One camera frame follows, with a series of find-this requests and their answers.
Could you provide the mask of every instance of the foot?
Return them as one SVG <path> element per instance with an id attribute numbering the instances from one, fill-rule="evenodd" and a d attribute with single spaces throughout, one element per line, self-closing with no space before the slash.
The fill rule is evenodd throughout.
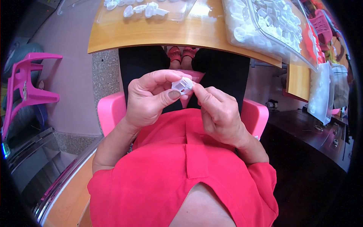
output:
<path id="1" fill-rule="evenodd" d="M 197 49 L 194 47 L 184 47 L 183 56 L 181 58 L 180 68 L 184 70 L 193 70 L 192 68 L 192 59 L 195 57 L 197 53 Z"/>
<path id="2" fill-rule="evenodd" d="M 184 56 L 180 68 L 183 70 L 193 70 L 192 68 L 192 58 L 190 56 Z"/>
<path id="3" fill-rule="evenodd" d="M 182 61 L 179 47 L 173 46 L 167 53 L 168 57 L 170 58 L 170 67 L 169 69 L 177 70 L 180 69 L 180 62 Z"/>

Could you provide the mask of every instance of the pink basket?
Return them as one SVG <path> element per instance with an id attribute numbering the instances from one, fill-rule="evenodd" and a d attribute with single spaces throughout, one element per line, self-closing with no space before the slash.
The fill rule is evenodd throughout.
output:
<path id="1" fill-rule="evenodd" d="M 319 36 L 323 36 L 324 43 L 329 43 L 333 38 L 333 33 L 330 29 L 328 20 L 326 19 L 321 9 L 317 9 L 315 11 L 316 17 L 313 19 L 309 19 L 311 24 L 314 26 L 315 30 L 317 31 Z"/>

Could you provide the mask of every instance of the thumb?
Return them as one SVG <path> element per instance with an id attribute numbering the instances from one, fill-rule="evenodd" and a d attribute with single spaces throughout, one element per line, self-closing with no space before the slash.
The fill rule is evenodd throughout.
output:
<path id="1" fill-rule="evenodd" d="M 181 95 L 180 91 L 169 89 L 153 96 L 153 103 L 158 108 L 163 109 L 177 101 Z"/>

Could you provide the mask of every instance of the wooden table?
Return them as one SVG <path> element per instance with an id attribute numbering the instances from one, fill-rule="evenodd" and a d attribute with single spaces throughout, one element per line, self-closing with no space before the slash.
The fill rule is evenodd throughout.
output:
<path id="1" fill-rule="evenodd" d="M 105 13 L 101 1 L 92 26 L 88 53 L 140 45 L 195 46 L 237 53 L 282 66 L 279 57 L 275 59 L 228 43 L 222 0 L 197 0 L 183 22 L 133 17 L 125 20 L 121 9 L 116 7 Z M 103 17 L 98 23 L 100 13 Z"/>

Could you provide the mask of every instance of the white bag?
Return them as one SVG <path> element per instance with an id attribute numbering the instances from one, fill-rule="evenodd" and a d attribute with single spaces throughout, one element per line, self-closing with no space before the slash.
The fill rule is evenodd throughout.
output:
<path id="1" fill-rule="evenodd" d="M 330 63 L 319 64 L 310 75 L 310 97 L 307 111 L 326 125 L 330 122 L 334 103 L 334 74 Z"/>

